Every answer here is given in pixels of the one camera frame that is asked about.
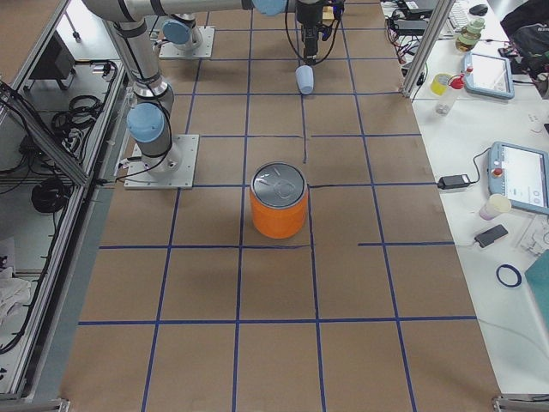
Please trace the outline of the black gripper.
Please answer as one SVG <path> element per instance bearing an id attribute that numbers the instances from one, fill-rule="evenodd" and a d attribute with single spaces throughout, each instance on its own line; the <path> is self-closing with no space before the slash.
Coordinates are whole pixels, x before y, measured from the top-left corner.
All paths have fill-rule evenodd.
<path id="1" fill-rule="evenodd" d="M 318 54 L 318 39 L 320 24 L 302 24 L 301 40 L 304 46 L 304 60 L 316 60 Z"/>

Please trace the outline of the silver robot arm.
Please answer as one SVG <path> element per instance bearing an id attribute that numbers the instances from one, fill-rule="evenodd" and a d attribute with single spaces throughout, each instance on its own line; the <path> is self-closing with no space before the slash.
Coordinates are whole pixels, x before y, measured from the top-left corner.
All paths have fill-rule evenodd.
<path id="1" fill-rule="evenodd" d="M 105 1 L 88 0 L 87 9 L 105 22 L 115 49 L 134 82 L 138 98 L 152 100 L 169 94 L 148 35 L 145 18 L 197 12 L 253 9 L 252 1 Z"/>
<path id="2" fill-rule="evenodd" d="M 162 25 L 165 41 L 181 48 L 188 46 L 197 48 L 202 43 L 196 18 L 191 12 L 168 13 L 158 1 L 152 1 L 154 13 L 165 15 L 167 19 Z M 308 66 L 315 66 L 324 61 L 318 58 L 318 42 L 335 41 L 342 16 L 345 10 L 343 1 L 242 1 L 240 8 L 256 9 L 263 15 L 284 15 L 284 22 L 288 22 L 288 15 L 294 13 L 300 24 L 301 41 L 304 53 L 300 54 L 297 47 L 292 45 L 296 57 Z"/>

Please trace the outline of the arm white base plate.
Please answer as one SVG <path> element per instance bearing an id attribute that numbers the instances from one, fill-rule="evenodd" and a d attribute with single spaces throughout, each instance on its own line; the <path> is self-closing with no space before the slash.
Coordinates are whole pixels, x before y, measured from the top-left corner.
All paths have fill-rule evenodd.
<path id="1" fill-rule="evenodd" d="M 175 135 L 172 138 L 172 149 L 167 157 L 156 168 L 151 159 L 131 162 L 128 178 L 124 179 L 127 190 L 170 190 L 191 189 L 193 186 L 196 159 L 199 148 L 198 135 Z"/>
<path id="2" fill-rule="evenodd" d="M 160 47 L 160 59 L 210 58 L 213 50 L 215 27 L 165 25 L 165 42 Z"/>

